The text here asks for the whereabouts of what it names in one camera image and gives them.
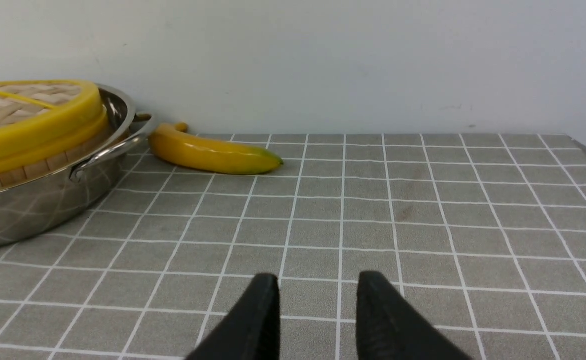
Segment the pot handle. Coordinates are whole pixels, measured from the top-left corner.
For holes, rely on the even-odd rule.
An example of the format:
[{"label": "pot handle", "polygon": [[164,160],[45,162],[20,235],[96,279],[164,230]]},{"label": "pot handle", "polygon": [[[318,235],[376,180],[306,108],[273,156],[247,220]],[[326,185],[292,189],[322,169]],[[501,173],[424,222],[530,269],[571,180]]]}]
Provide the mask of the pot handle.
[{"label": "pot handle", "polygon": [[138,112],[135,114],[135,118],[133,119],[133,123],[141,123],[146,122],[146,124],[139,129],[135,134],[127,137],[124,141],[117,143],[114,146],[110,146],[105,148],[102,151],[94,153],[86,160],[79,162],[75,166],[71,168],[71,173],[69,175],[69,180],[71,182],[77,183],[82,179],[82,175],[84,170],[91,167],[96,166],[101,162],[105,162],[107,160],[119,157],[119,155],[128,152],[128,150],[134,148],[135,146],[139,145],[142,141],[145,141],[148,136],[153,133],[155,128],[157,127],[156,121],[153,121],[153,116],[151,114],[145,112]]}]

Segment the stainless steel pot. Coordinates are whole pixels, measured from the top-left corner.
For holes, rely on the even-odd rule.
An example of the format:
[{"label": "stainless steel pot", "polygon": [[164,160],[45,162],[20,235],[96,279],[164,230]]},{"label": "stainless steel pot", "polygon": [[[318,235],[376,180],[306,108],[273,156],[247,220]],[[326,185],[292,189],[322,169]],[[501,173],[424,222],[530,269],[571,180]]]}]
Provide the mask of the stainless steel pot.
[{"label": "stainless steel pot", "polygon": [[[0,190],[0,246],[43,233],[86,210],[115,186],[122,174],[126,152],[155,130],[157,123],[149,114],[135,113],[126,94],[99,85],[110,126],[114,134],[102,148],[74,164]],[[132,123],[146,121],[133,135],[114,146]]]}]

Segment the white wall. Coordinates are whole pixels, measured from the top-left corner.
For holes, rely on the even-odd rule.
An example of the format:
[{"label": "white wall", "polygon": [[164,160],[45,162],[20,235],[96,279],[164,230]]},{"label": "white wall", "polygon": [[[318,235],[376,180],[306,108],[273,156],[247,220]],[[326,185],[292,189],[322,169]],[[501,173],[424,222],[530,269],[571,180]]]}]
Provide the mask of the white wall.
[{"label": "white wall", "polygon": [[586,0],[0,0],[0,80],[85,78],[197,132],[568,132]]}]

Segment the bamboo steamer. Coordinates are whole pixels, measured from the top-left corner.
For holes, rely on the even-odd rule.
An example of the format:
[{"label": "bamboo steamer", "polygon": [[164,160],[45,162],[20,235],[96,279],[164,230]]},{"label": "bamboo steamer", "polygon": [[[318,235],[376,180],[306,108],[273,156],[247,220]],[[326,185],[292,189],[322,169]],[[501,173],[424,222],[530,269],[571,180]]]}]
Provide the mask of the bamboo steamer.
[{"label": "bamboo steamer", "polygon": [[72,164],[110,135],[92,82],[0,82],[0,189]]}]

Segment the banana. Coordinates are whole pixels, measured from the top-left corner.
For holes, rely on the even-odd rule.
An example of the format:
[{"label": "banana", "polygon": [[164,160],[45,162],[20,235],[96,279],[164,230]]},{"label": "banana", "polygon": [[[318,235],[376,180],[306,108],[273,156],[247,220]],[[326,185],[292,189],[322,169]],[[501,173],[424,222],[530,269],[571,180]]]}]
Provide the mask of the banana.
[{"label": "banana", "polygon": [[161,123],[148,137],[156,157],[181,167],[231,175],[256,175],[277,169],[284,162],[274,153],[185,133],[185,123]]}]

